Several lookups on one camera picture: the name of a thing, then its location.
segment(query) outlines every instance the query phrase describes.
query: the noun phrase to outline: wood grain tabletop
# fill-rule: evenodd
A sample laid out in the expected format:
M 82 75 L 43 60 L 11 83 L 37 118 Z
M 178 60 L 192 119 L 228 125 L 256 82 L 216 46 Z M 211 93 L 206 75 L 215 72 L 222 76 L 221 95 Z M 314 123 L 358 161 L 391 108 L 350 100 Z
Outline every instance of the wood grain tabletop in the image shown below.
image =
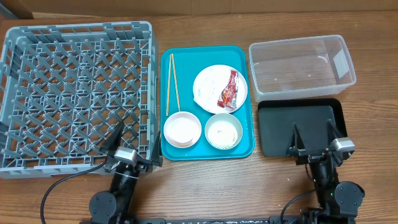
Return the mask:
M 340 181 L 366 191 L 357 223 L 398 223 L 398 12 L 322 12 L 222 16 L 112 17 L 3 21 L 0 42 L 13 26 L 147 20 L 159 56 L 173 47 L 233 44 L 249 61 L 251 43 L 339 34 L 352 56 L 357 82 L 339 95 L 356 152 L 338 168 Z M 312 188 L 293 158 L 261 153 L 257 104 L 251 88 L 256 147 L 244 159 L 172 162 L 142 176 L 131 213 L 139 218 L 261 218 Z M 40 223 L 45 191 L 61 177 L 0 180 L 0 223 Z M 84 175 L 57 186 L 45 204 L 47 223 L 90 219 L 93 194 L 107 190 L 111 176 Z M 287 215 L 317 206 L 315 195 L 289 207 Z

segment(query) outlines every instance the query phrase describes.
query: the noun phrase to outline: dish rack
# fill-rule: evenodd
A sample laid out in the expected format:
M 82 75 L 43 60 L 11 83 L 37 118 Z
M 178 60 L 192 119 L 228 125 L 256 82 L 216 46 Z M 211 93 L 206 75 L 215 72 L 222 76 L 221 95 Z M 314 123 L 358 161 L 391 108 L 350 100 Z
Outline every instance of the dish rack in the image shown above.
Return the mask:
M 157 49 L 143 21 L 9 29 L 0 62 L 0 177 L 90 169 L 104 161 L 100 145 L 120 121 L 121 145 L 149 158 L 158 132 Z

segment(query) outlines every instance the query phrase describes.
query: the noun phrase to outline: chopsticks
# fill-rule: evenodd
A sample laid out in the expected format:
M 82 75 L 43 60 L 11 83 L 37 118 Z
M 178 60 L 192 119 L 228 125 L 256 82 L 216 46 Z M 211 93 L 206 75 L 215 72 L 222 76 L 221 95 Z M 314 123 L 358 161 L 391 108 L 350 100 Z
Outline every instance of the chopsticks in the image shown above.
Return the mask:
M 170 54 L 170 60 L 169 60 L 169 79 L 168 79 L 168 81 L 167 81 L 167 106 L 166 106 L 166 116 L 169 116 L 169 104 L 170 104 L 170 77 L 171 77 L 172 63 L 173 63 L 175 94 L 176 94 L 176 96 L 177 96 L 178 112 L 181 111 L 181 110 L 180 110 L 180 97 L 179 97 L 179 95 L 178 95 L 177 74 L 175 73 L 174 54 Z

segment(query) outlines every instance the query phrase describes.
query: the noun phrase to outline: transparent storage box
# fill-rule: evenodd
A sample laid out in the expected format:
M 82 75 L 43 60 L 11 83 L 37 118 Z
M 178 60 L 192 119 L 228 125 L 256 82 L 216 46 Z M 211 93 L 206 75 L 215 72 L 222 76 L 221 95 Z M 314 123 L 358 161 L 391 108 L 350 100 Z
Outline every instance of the transparent storage box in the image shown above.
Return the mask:
M 249 56 L 257 102 L 338 94 L 356 82 L 340 35 L 255 43 Z

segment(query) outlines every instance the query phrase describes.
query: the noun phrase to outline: black cable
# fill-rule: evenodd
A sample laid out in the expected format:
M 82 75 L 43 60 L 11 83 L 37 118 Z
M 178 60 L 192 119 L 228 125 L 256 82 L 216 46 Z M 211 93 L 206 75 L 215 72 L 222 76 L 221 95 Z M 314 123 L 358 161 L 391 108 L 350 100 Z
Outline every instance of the black cable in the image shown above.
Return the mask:
M 308 164 L 305 165 L 305 172 L 307 173 L 307 177 L 313 182 L 313 178 L 310 176 L 310 173 L 308 171 L 307 165 Z
M 47 196 L 49 196 L 49 193 L 51 192 L 52 189 L 54 189 L 54 187 L 56 187 L 58 184 L 61 184 L 62 182 L 66 181 L 66 180 L 68 180 L 68 179 L 77 177 L 77 176 L 79 176 L 79 175 L 88 174 L 89 172 L 93 172 L 93 171 L 98 170 L 99 168 L 103 167 L 103 166 L 106 164 L 106 161 L 107 161 L 107 160 L 108 160 L 108 158 L 106 158 L 105 161 L 104 161 L 103 163 L 101 163 L 100 165 L 98 165 L 98 166 L 96 166 L 96 167 L 94 167 L 94 168 L 91 168 L 91 169 L 88 169 L 88 170 L 86 170 L 86 171 L 82 171 L 82 172 L 79 172 L 79 173 L 76 173 L 76 174 L 69 175 L 69 176 L 67 176 L 67 177 L 64 177 L 64 178 L 58 180 L 58 181 L 55 182 L 53 185 L 51 185 L 51 187 L 50 187 L 50 188 L 47 190 L 47 192 L 44 194 L 43 200 L 42 200 L 42 204 L 41 204 L 41 206 L 40 206 L 40 218 L 41 218 L 41 220 L 42 220 L 42 224 L 45 224 L 45 219 L 44 219 L 44 203 L 45 203 L 45 200 L 47 199 Z
M 304 194 L 300 194 L 299 196 L 297 196 L 297 197 L 293 198 L 291 201 L 289 201 L 289 202 L 285 205 L 284 209 L 282 209 L 282 212 L 280 213 L 280 223 L 281 223 L 281 224 L 284 223 L 284 213 L 285 213 L 287 207 L 289 207 L 289 205 L 293 204 L 293 203 L 294 203 L 295 201 L 297 201 L 298 199 L 304 198 L 305 196 L 311 194 L 311 193 L 314 192 L 314 191 L 315 191 L 315 189 L 309 190 L 309 191 L 305 192 Z

